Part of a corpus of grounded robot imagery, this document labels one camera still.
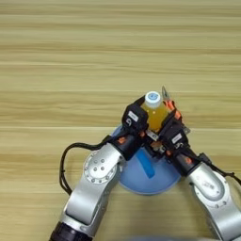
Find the blue object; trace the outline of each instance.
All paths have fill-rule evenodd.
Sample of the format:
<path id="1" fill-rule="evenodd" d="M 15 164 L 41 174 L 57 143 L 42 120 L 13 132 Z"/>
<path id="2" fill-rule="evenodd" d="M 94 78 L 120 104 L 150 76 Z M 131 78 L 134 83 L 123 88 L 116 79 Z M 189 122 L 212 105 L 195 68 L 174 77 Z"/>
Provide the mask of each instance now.
<path id="1" fill-rule="evenodd" d="M 120 130 L 118 127 L 113 136 Z M 180 174 L 166 158 L 156 160 L 144 148 L 127 162 L 120 177 L 120 184 L 141 195 L 155 195 L 167 191 L 179 180 Z"/>

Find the white bottle cap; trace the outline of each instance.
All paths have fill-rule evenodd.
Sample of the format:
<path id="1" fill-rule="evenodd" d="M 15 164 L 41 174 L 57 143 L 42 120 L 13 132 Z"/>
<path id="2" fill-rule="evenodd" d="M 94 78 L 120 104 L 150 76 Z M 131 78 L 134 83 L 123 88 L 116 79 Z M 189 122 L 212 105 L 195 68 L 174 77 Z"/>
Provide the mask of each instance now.
<path id="1" fill-rule="evenodd" d="M 151 109 L 156 109 L 161 105 L 161 95 L 156 91 L 150 91 L 145 96 L 145 104 Z"/>

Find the wire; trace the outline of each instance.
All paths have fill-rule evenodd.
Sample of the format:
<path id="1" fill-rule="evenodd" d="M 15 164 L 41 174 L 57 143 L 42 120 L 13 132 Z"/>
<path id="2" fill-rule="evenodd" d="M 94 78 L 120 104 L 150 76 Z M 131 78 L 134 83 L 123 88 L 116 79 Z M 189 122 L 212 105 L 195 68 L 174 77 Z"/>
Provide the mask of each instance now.
<path id="1" fill-rule="evenodd" d="M 240 185 L 241 185 L 241 180 L 235 176 L 235 173 L 234 172 L 226 172 L 220 168 L 218 168 L 217 166 L 215 166 L 214 164 L 210 163 L 210 162 L 207 162 L 205 161 L 204 159 L 202 158 L 199 158 L 198 156 L 195 156 L 191 153 L 188 153 L 186 152 L 185 150 L 182 150 L 181 151 L 182 154 L 186 155 L 187 157 L 193 159 L 193 160 L 196 160 L 196 161 L 199 161 L 199 162 L 204 162 L 206 165 L 208 165 L 212 170 L 218 172 L 220 175 L 222 175 L 223 177 L 232 177 L 234 178 Z"/>
<path id="2" fill-rule="evenodd" d="M 64 191 L 67 192 L 69 195 L 72 194 L 72 189 L 71 189 L 71 187 L 69 186 L 69 184 L 66 180 L 65 169 L 64 169 L 66 155 L 67 155 L 69 150 L 71 150 L 73 148 L 83 148 L 83 149 L 87 149 L 87 150 L 90 150 L 90 151 L 96 151 L 96 150 L 101 149 L 108 142 L 115 141 L 115 140 L 119 139 L 120 137 L 125 137 L 126 135 L 128 135 L 128 133 L 129 133 L 128 130 L 121 130 L 120 133 L 117 134 L 116 136 L 107 137 L 101 143 L 99 143 L 97 145 L 90 145 L 90 144 L 87 144 L 87 143 L 75 142 L 75 143 L 71 144 L 70 146 L 68 146 L 64 150 L 64 152 L 61 156 L 60 166 L 59 166 L 59 184 L 64 189 Z"/>

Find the silver robot arm segment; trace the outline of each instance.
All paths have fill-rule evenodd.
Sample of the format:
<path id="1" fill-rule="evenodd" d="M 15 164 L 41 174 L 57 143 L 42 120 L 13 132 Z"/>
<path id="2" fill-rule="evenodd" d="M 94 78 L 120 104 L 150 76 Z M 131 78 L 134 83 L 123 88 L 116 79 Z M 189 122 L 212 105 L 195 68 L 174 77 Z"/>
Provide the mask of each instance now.
<path id="1" fill-rule="evenodd" d="M 124 157 L 110 143 L 88 156 L 81 180 L 72 192 L 51 240 L 72 241 L 76 236 L 80 236 L 76 240 L 92 240 L 124 163 Z"/>
<path id="2" fill-rule="evenodd" d="M 226 179 L 204 163 L 186 179 L 205 209 L 209 226 L 217 238 L 241 240 L 241 212 L 233 202 Z"/>

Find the yellow bottle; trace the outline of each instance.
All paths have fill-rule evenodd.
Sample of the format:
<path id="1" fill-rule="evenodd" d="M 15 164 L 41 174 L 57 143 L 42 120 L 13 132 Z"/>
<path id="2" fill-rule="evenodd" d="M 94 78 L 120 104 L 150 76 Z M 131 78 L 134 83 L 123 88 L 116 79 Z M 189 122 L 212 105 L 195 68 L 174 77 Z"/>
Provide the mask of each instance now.
<path id="1" fill-rule="evenodd" d="M 161 95 L 155 91 L 148 92 L 145 103 L 141 107 L 148 113 L 149 129 L 157 132 L 161 128 L 162 121 L 169 114 Z"/>

